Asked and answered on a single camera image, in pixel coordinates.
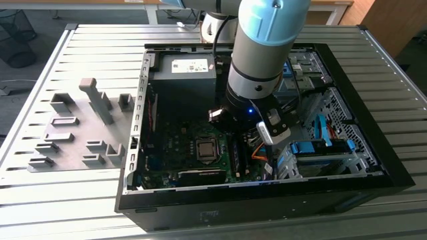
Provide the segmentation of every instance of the gray holder block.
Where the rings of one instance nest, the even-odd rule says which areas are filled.
[[[10,93],[10,90],[8,86],[0,84],[0,96],[6,96],[9,95],[9,93]]]
[[[85,147],[90,152],[105,151],[106,143],[104,140],[88,140],[85,141]]]
[[[109,111],[110,109],[113,109],[113,106],[112,106],[112,102],[109,101],[109,98],[108,98],[108,96],[106,96],[106,93],[102,92],[102,91],[100,91],[100,92],[98,92],[98,95],[100,95],[100,99],[101,99],[101,101],[104,102],[104,104],[105,104],[105,106],[106,106],[106,109],[108,109],[108,111]]]
[[[53,117],[50,120],[53,127],[77,126],[78,123],[80,121],[74,116]]]
[[[38,143],[33,149],[41,154],[54,154],[60,151],[60,147],[53,142]]]
[[[42,140],[45,142],[72,142],[74,140],[74,135],[70,132],[46,133]]]
[[[50,99],[50,106],[57,113],[70,113],[68,105],[74,101],[68,93],[54,93]]]
[[[50,168],[53,166],[53,160],[46,156],[33,157],[29,159],[28,165],[34,169],[37,168]]]
[[[105,164],[105,160],[98,154],[88,154],[82,155],[82,160],[81,162],[88,166],[88,167],[98,167]]]
[[[125,156],[125,152],[126,152],[125,147],[121,144],[118,144],[117,152],[113,149],[113,146],[108,144],[105,157],[110,160],[112,164],[120,165],[122,157]]]
[[[114,122],[113,117],[108,111],[108,105],[105,104],[105,101],[102,100],[102,97],[98,93],[98,90],[96,89],[96,79],[94,78],[82,78],[78,88],[82,92],[85,92],[89,104],[92,106],[92,109],[97,113],[101,121],[105,125],[109,125]]]
[[[120,94],[117,103],[121,112],[133,112],[134,102],[129,93]]]

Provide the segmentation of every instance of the white label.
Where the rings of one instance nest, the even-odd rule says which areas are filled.
[[[176,59],[172,61],[172,73],[206,73],[208,60],[206,59]]]
[[[264,169],[265,169],[267,173],[272,174],[273,168],[272,168],[272,166],[269,166],[268,163],[265,163]]]

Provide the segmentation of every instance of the black mesh trash bin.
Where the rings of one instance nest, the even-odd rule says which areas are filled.
[[[12,36],[1,26],[0,59],[16,69],[24,68],[36,62],[36,54],[33,53],[26,41]]]
[[[0,26],[10,36],[22,41],[30,41],[37,36],[26,15],[20,9],[0,9]]]

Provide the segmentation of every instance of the white desk leg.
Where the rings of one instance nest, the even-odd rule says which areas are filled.
[[[157,6],[156,6],[156,4],[146,4],[145,10],[146,10],[149,25],[157,25],[158,21],[157,21]]]
[[[340,23],[345,9],[347,9],[347,5],[336,5],[335,6],[335,10],[333,10],[331,16],[328,17],[325,25],[337,25]]]

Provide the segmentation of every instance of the robot arm blue joint cap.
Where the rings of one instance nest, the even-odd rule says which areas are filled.
[[[176,7],[181,7],[182,9],[185,8],[182,0],[160,0],[160,2]]]
[[[241,0],[239,24],[245,35],[264,46],[283,46],[296,39],[311,0]]]

